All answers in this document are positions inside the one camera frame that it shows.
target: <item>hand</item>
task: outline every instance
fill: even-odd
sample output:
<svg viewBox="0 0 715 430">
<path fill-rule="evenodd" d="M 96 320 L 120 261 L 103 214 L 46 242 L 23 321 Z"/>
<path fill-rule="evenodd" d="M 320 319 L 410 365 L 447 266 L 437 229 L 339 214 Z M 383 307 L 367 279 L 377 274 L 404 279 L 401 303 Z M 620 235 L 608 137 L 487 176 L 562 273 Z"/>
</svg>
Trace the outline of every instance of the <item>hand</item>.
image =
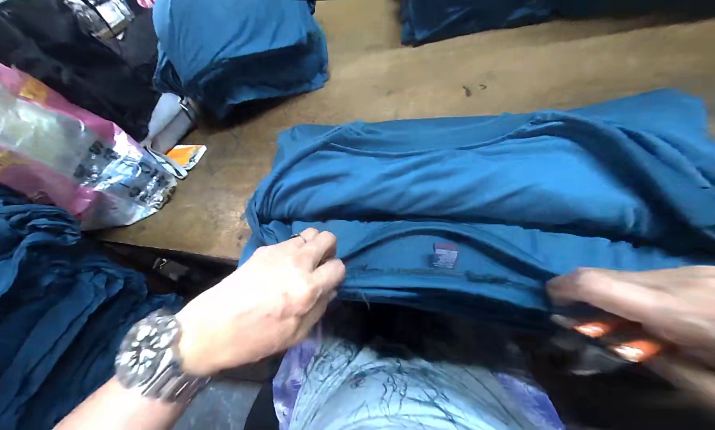
<svg viewBox="0 0 715 430">
<path fill-rule="evenodd" d="M 336 237 L 307 229 L 263 246 L 177 314 L 183 369 L 196 376 L 261 360 L 301 341 L 336 297 Z"/>
<path fill-rule="evenodd" d="M 673 342 L 678 350 L 655 357 L 652 367 L 715 406 L 715 267 L 649 272 L 578 269 L 547 286 L 558 303 L 589 303 Z"/>
</svg>

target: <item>pile of clothes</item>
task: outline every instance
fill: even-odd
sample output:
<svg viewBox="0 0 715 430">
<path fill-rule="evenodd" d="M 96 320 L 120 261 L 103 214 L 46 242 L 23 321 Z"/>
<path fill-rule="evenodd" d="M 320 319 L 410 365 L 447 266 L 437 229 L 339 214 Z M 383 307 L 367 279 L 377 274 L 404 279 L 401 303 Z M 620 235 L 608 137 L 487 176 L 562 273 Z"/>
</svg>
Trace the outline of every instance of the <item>pile of clothes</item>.
<svg viewBox="0 0 715 430">
<path fill-rule="evenodd" d="M 238 103 L 317 90 L 328 50 L 314 11 L 313 0 L 159 0 L 156 88 L 219 118 Z"/>
<path fill-rule="evenodd" d="M 180 305 L 85 242 L 66 211 L 0 185 L 0 429 L 52 428 L 113 376 L 133 323 Z"/>
<path fill-rule="evenodd" d="M 633 15 L 651 12 L 691 16 L 714 13 L 715 0 L 402 0 L 402 43 L 428 44 L 450 37 L 567 18 Z"/>
<path fill-rule="evenodd" d="M 338 237 L 340 297 L 545 327 L 578 267 L 715 265 L 715 141 L 659 90 L 569 111 L 299 125 L 250 199 L 258 247 Z"/>
</svg>

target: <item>clothing label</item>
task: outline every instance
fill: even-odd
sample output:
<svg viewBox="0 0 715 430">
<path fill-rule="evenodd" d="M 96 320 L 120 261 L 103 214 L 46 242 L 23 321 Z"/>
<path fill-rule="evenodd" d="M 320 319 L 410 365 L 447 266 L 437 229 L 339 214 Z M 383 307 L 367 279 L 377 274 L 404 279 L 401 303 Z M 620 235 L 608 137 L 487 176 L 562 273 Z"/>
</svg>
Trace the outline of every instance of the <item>clothing label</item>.
<svg viewBox="0 0 715 430">
<path fill-rule="evenodd" d="M 454 243 L 435 243 L 433 249 L 435 253 L 432 255 L 432 266 L 453 269 L 458 259 L 458 246 Z"/>
</svg>

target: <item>person's arm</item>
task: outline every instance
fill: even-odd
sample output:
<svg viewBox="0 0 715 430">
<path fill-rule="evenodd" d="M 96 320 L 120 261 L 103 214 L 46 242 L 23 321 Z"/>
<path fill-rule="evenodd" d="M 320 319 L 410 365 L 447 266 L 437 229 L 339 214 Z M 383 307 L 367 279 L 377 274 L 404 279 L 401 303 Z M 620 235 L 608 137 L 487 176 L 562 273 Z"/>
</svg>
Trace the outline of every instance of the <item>person's arm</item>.
<svg viewBox="0 0 715 430">
<path fill-rule="evenodd" d="M 715 407 L 715 267 L 622 272 L 579 269 L 549 281 L 560 304 L 583 301 L 641 325 L 676 348 L 649 365 Z"/>
<path fill-rule="evenodd" d="M 301 341 L 344 279 L 344 265 L 335 253 L 336 237 L 315 229 L 257 249 L 228 278 L 177 314 L 182 370 L 209 376 Z M 184 408 L 184 404 L 142 397 L 114 377 L 55 429 L 166 430 Z"/>
</svg>

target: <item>orange tag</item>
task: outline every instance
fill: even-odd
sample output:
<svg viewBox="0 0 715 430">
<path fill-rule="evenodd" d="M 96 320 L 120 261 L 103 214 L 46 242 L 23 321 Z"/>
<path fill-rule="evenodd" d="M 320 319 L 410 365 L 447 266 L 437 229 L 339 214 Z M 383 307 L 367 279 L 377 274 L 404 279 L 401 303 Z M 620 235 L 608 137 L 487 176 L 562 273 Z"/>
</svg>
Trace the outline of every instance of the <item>orange tag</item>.
<svg viewBox="0 0 715 430">
<path fill-rule="evenodd" d="M 166 156 L 176 161 L 185 170 L 190 170 L 206 152 L 204 145 L 175 145 Z"/>
<path fill-rule="evenodd" d="M 18 95 L 35 100 L 38 103 L 45 103 L 47 102 L 48 90 L 47 85 L 38 79 L 29 77 L 26 83 L 23 84 L 23 88 L 20 89 Z"/>
</svg>

